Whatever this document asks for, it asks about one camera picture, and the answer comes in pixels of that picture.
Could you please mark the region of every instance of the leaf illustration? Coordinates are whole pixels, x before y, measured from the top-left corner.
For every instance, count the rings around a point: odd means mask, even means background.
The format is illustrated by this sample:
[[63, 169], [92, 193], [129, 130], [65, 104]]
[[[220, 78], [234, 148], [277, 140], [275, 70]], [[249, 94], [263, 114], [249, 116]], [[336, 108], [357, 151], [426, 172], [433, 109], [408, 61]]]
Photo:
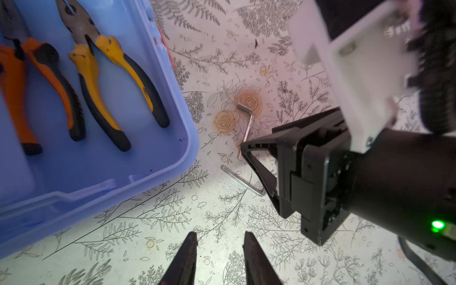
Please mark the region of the leaf illustration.
[[24, 252], [25, 255], [27, 256], [30, 256], [30, 257], [38, 257], [40, 256], [39, 254], [33, 254], [33, 253], [29, 253], [29, 252]]
[[254, 118], [254, 121], [252, 122], [251, 128], [254, 129], [254, 130], [260, 130], [261, 129], [261, 122], [260, 122], [258, 117]]
[[208, 134], [208, 136], [209, 136], [211, 139], [217, 138], [218, 135], [219, 135], [218, 133], [210, 133], [210, 134]]
[[165, 271], [161, 265], [157, 269], [153, 265], [147, 272], [143, 271], [138, 276], [138, 279], [131, 278], [128, 282], [129, 285], [155, 285], [160, 282], [164, 273]]
[[277, 123], [277, 119], [271, 116], [262, 116], [259, 121], [261, 127], [265, 129], [269, 129], [270, 126], [273, 126], [275, 123]]
[[193, 91], [188, 96], [184, 97], [187, 103], [188, 110], [195, 123], [199, 123], [202, 119], [204, 112], [204, 103], [202, 93], [200, 91]]
[[241, 129], [241, 133], [245, 134], [245, 129], [246, 129], [246, 120], [244, 118], [240, 118], [238, 121], [239, 128]]
[[207, 100], [207, 106], [212, 107], [217, 102], [219, 93], [212, 94]]
[[252, 89], [252, 90], [255, 91], [256, 93], [260, 93], [260, 91], [261, 91], [261, 88], [260, 88], [260, 87], [257, 87], [257, 86], [250, 86], [250, 89]]
[[231, 90], [231, 87], [233, 86], [233, 80], [231, 79], [228, 81], [228, 83], [225, 85], [225, 90]]
[[244, 87], [244, 84], [245, 84], [245, 79], [236, 84], [236, 86], [233, 88], [233, 92], [237, 92], [237, 91], [241, 90]]
[[222, 104], [221, 110], [222, 110], [222, 111], [226, 110], [227, 105], [228, 105], [228, 101], [225, 101], [225, 102]]

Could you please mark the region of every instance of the blue plastic tray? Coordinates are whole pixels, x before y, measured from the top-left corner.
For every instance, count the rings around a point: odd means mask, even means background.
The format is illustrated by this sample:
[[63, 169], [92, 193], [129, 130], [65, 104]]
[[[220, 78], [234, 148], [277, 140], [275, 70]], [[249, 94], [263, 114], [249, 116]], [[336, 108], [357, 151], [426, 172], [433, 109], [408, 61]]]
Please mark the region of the blue plastic tray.
[[115, 36], [156, 86], [171, 124], [162, 129], [131, 76], [95, 48], [107, 108], [131, 142], [121, 152], [99, 127], [82, 96], [74, 48], [55, 0], [16, 0], [33, 38], [53, 45], [63, 75], [83, 108], [87, 136], [71, 140], [60, 97], [27, 65], [28, 122], [43, 147], [25, 156], [0, 96], [0, 258], [85, 217], [184, 172], [198, 152], [198, 136], [174, 77], [147, 0], [79, 0], [100, 33]]

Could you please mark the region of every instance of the screw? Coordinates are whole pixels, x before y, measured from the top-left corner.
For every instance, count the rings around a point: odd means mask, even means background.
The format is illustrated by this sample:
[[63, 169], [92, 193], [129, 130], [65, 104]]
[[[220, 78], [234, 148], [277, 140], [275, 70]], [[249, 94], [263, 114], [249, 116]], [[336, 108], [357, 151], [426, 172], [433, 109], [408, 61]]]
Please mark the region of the screw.
[[368, 137], [368, 140], [366, 141], [366, 147], [371, 147], [373, 143], [373, 137]]
[[355, 49], [356, 49], [356, 44], [353, 41], [353, 42], [347, 44], [346, 46], [344, 46], [343, 48], [341, 48], [339, 50], [339, 54], [342, 57], [345, 57], [345, 56], [349, 55], [350, 53], [352, 53]]

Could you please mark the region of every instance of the pliers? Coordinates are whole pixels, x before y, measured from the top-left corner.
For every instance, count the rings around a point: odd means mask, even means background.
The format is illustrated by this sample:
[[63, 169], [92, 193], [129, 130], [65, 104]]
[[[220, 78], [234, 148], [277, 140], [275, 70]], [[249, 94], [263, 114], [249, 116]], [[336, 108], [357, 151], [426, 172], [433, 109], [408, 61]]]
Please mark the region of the pliers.
[[104, 105], [98, 87], [98, 65], [93, 55], [93, 42], [114, 64], [122, 66], [136, 81], [158, 125], [169, 126], [169, 118], [158, 92], [142, 68], [128, 55], [113, 36], [100, 34], [92, 18], [76, 0], [56, 0], [57, 8], [67, 29], [76, 42], [74, 50], [68, 54], [79, 72], [81, 89], [88, 108], [100, 127], [112, 142], [121, 150], [127, 151], [131, 144], [125, 133], [117, 125]]
[[12, 0], [0, 0], [0, 87], [22, 148], [27, 155], [42, 147], [27, 123], [25, 108], [26, 57], [54, 87], [63, 101], [68, 131], [74, 141], [85, 138], [84, 118], [78, 96], [58, 69], [59, 55], [48, 43], [30, 38]]

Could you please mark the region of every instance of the orange rose print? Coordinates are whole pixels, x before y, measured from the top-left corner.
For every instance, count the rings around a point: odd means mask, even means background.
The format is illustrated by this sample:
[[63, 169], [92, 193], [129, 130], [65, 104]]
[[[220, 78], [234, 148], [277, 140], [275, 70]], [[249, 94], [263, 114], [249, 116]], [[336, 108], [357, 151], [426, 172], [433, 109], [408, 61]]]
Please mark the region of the orange rose print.
[[260, 116], [263, 109], [263, 102], [258, 92], [250, 88], [241, 89], [234, 98], [234, 103], [249, 107], [254, 112], [255, 117]]
[[271, 72], [269, 71], [269, 66], [268, 67], [263, 66], [262, 68], [260, 68], [259, 74], [266, 78], [271, 78], [271, 76], [272, 76]]
[[222, 111], [215, 116], [215, 126], [219, 132], [229, 133], [236, 126], [236, 119], [231, 111]]

